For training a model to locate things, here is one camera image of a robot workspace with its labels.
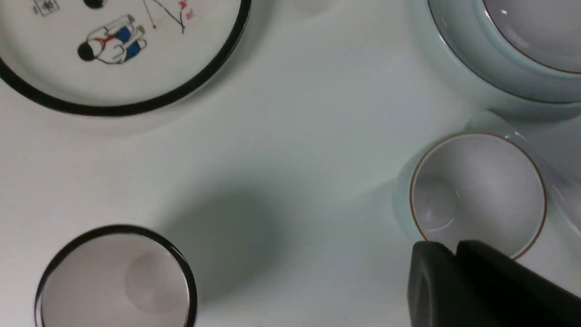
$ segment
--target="white teacup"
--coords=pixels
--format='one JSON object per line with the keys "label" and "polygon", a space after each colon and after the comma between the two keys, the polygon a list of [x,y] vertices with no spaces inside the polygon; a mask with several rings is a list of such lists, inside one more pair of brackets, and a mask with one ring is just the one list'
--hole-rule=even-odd
{"label": "white teacup", "polygon": [[37,291],[42,327],[192,327],[198,294],[166,239],[136,226],[81,235],[51,261]]}
{"label": "white teacup", "polygon": [[[488,83],[532,101],[581,101],[578,1],[423,1],[442,39]],[[547,10],[565,5],[568,10]],[[571,37],[555,41],[555,35]]]}
{"label": "white teacup", "polygon": [[396,219],[412,240],[455,251],[480,240],[519,258],[544,226],[547,196],[529,156],[495,134],[448,136],[410,159],[392,193]]}

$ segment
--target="plate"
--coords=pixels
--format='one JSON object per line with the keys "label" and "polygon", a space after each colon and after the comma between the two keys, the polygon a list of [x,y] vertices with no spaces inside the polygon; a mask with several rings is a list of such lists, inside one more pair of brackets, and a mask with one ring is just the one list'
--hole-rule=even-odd
{"label": "plate", "polygon": [[252,0],[0,2],[0,78],[57,111],[127,116],[205,84],[240,40]]}

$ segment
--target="black-rimmed cup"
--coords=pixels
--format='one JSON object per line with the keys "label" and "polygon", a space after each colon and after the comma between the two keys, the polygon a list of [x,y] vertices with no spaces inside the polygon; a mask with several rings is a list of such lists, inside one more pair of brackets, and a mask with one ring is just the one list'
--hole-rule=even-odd
{"label": "black-rimmed cup", "polygon": [[183,255],[161,235],[107,226],[67,244],[38,286],[38,327],[192,327],[198,293]]}

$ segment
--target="black-rimmed plate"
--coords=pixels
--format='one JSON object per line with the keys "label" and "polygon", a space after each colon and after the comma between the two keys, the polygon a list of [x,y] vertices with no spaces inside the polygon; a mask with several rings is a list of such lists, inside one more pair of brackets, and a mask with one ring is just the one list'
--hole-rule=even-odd
{"label": "black-rimmed plate", "polygon": [[236,47],[252,0],[0,2],[0,77],[51,109],[127,116],[176,102]]}

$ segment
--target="bowl rim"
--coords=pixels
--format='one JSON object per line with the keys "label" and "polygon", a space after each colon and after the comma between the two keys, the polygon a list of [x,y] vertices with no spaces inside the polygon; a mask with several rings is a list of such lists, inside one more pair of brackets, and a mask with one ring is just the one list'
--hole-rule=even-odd
{"label": "bowl rim", "polygon": [[432,7],[432,1],[436,1],[436,0],[425,0],[425,2],[428,5],[428,10],[430,15],[432,16],[432,23],[436,28],[437,34],[440,38],[440,40],[442,41],[442,43],[446,46],[446,48],[451,52],[452,57],[456,60],[456,62],[462,64],[462,66],[464,66],[465,68],[467,68],[472,74],[474,74],[476,77],[478,77],[480,80],[484,81],[486,84],[488,84],[489,86],[492,86],[493,88],[495,88],[496,90],[499,90],[503,93],[509,94],[515,98],[519,98],[525,101],[529,101],[529,102],[534,102],[537,104],[541,104],[541,105],[573,105],[573,104],[578,104],[581,103],[581,101],[542,101],[542,100],[538,100],[538,99],[533,99],[533,98],[529,98],[517,93],[514,93],[510,90],[506,90],[500,86],[494,85],[493,83],[491,83],[490,81],[488,81],[486,78],[484,78],[481,74],[479,74],[478,72],[476,72],[473,68],[470,67],[469,64],[467,64],[464,60],[461,59],[460,56],[458,56],[457,51],[450,46],[450,44],[448,43],[448,41],[446,41],[446,37],[444,37],[444,33],[442,32],[442,29],[440,28],[440,26],[438,25],[438,23],[436,22],[436,15],[434,14],[434,10]]}
{"label": "bowl rim", "polygon": [[99,106],[78,104],[66,101],[47,94],[16,74],[8,64],[0,58],[0,79],[33,102],[59,112],[83,116],[122,117],[138,115],[173,104],[198,90],[206,84],[224,66],[242,38],[247,22],[250,18],[252,0],[241,0],[236,22],[222,48],[202,71],[186,81],[181,86],[159,95],[132,104]]}
{"label": "bowl rim", "polygon": [[581,70],[579,71],[574,71],[574,70],[568,70],[568,69],[563,69],[563,68],[558,68],[558,67],[554,67],[551,65],[548,65],[544,62],[541,62],[533,57],[531,57],[530,55],[528,55],[527,53],[525,53],[523,50],[521,50],[518,46],[516,46],[514,43],[511,42],[511,40],[507,37],[507,35],[505,33],[503,33],[502,29],[499,28],[498,24],[494,21],[494,19],[492,18],[492,16],[490,15],[490,9],[489,6],[486,4],[486,0],[479,0],[482,1],[482,4],[484,5],[484,10],[486,12],[486,17],[489,19],[489,21],[491,22],[492,26],[494,26],[494,28],[498,31],[498,33],[503,37],[503,39],[506,40],[506,42],[508,44],[510,44],[510,46],[517,50],[521,55],[523,55],[524,57],[526,57],[527,59],[531,60],[532,62],[551,69],[551,70],[555,70],[557,72],[561,72],[561,73],[567,73],[567,74],[572,74],[572,75],[581,75]]}
{"label": "bowl rim", "polygon": [[196,288],[196,281],[193,277],[192,270],[186,261],[184,255],[165,237],[153,232],[149,229],[134,226],[134,225],[109,225],[90,230],[84,234],[76,237],[67,243],[56,255],[52,258],[48,266],[45,268],[42,277],[38,283],[35,299],[34,299],[34,320],[37,327],[47,327],[42,316],[42,298],[49,278],[52,273],[60,266],[72,252],[90,241],[110,235],[136,235],[145,237],[162,246],[178,263],[188,287],[189,308],[184,327],[193,327],[198,316],[198,290]]}

